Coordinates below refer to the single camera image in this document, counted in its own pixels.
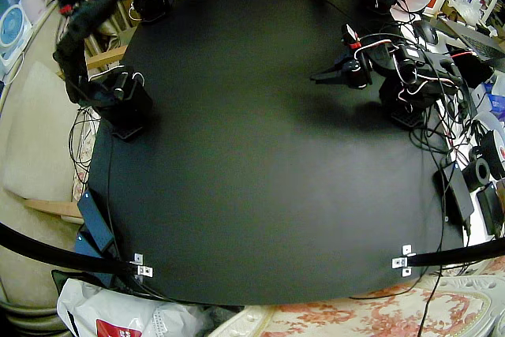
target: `metal clip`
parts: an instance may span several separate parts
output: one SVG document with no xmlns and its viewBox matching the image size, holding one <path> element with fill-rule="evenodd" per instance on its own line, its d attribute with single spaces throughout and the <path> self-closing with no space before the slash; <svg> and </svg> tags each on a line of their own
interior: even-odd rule
<svg viewBox="0 0 505 337">
<path fill-rule="evenodd" d="M 139 266 L 137 268 L 137 275 L 148 276 L 149 278 L 152 278 L 152 272 L 152 268 L 148 266 Z"/>
<path fill-rule="evenodd" d="M 130 263 L 138 265 L 136 278 L 139 279 L 140 281 L 142 280 L 143 276 L 148 276 L 149 278 L 152 278 L 153 269 L 150 268 L 149 266 L 144 266 L 144 256 L 142 254 L 135 253 L 133 259 L 134 260 L 131 261 Z"/>
<path fill-rule="evenodd" d="M 407 257 L 415 256 L 415 253 L 412 253 L 412 245 L 404 245 L 402 246 L 402 255 L 398 258 L 393 258 L 391 260 L 392 268 L 402 268 L 402 277 L 411 276 L 412 268 L 407 266 Z"/>
</svg>

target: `black table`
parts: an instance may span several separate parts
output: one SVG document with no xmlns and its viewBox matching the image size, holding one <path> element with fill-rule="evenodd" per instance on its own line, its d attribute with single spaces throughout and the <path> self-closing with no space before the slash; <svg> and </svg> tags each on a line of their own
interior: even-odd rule
<svg viewBox="0 0 505 337">
<path fill-rule="evenodd" d="M 342 52 L 341 24 L 363 17 L 354 0 L 183 0 L 138 28 L 123 63 L 143 73 L 154 112 L 144 134 L 114 139 L 110 209 L 123 257 L 154 268 L 150 287 L 271 304 L 419 275 L 402 279 L 391 258 L 439 244 L 431 156 L 383 116 L 379 80 L 309 80 Z M 89 184 L 102 210 L 110 143 L 100 128 Z M 461 246 L 446 226 L 444 247 Z"/>
</svg>

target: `white plastic bag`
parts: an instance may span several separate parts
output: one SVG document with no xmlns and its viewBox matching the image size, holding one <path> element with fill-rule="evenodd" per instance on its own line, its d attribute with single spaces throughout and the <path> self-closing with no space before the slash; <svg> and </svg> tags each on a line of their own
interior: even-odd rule
<svg viewBox="0 0 505 337">
<path fill-rule="evenodd" d="M 79 337 L 193 337 L 211 323 L 200 307 L 146 300 L 68 279 L 58 315 Z"/>
</svg>

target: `white fan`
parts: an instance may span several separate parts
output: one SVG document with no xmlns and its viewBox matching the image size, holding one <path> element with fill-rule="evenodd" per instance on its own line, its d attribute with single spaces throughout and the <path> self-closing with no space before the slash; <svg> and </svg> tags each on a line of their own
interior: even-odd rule
<svg viewBox="0 0 505 337">
<path fill-rule="evenodd" d="M 32 25 L 23 9 L 10 6 L 0 18 L 0 70 L 8 73 L 32 36 Z"/>
</svg>

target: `wooden stick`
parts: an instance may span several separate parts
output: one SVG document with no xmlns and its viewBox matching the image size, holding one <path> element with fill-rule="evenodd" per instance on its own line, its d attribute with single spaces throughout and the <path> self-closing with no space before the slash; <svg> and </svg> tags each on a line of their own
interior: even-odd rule
<svg viewBox="0 0 505 337">
<path fill-rule="evenodd" d="M 71 201 L 51 201 L 26 199 L 23 205 L 52 215 L 70 216 L 82 219 L 77 203 Z"/>
<path fill-rule="evenodd" d="M 86 61 L 86 68 L 88 70 L 96 69 L 97 67 L 107 65 L 112 62 L 121 61 L 123 56 L 125 55 L 126 48 L 128 46 L 116 47 L 110 51 L 104 51 L 103 53 L 94 55 L 90 59 Z M 61 71 L 57 72 L 57 75 L 60 78 L 64 78 L 63 73 Z"/>
</svg>

